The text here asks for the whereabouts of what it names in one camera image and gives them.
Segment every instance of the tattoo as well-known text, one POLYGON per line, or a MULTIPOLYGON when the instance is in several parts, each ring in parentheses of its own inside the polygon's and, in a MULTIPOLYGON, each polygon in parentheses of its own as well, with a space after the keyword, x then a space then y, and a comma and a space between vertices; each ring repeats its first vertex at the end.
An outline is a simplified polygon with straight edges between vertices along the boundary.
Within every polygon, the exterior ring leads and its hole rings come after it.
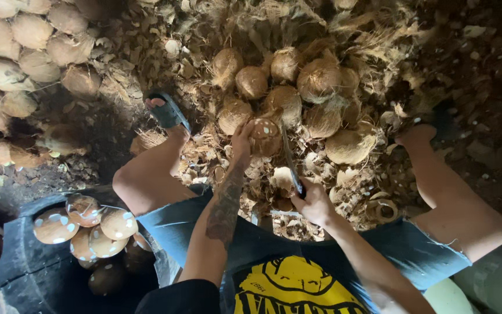
POLYGON ((218 198, 214 201, 206 222, 206 237, 222 241, 226 251, 234 236, 244 171, 243 163, 238 161, 227 174, 216 191, 218 198))

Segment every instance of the yellow graphic t-shirt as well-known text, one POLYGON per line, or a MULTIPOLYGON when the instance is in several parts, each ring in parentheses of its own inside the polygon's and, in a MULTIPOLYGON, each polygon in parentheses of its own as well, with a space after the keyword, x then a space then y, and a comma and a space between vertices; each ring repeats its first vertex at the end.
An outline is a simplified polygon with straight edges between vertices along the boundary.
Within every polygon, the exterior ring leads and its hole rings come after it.
POLYGON ((360 314, 367 310, 312 261, 297 256, 251 268, 235 296, 235 314, 360 314))

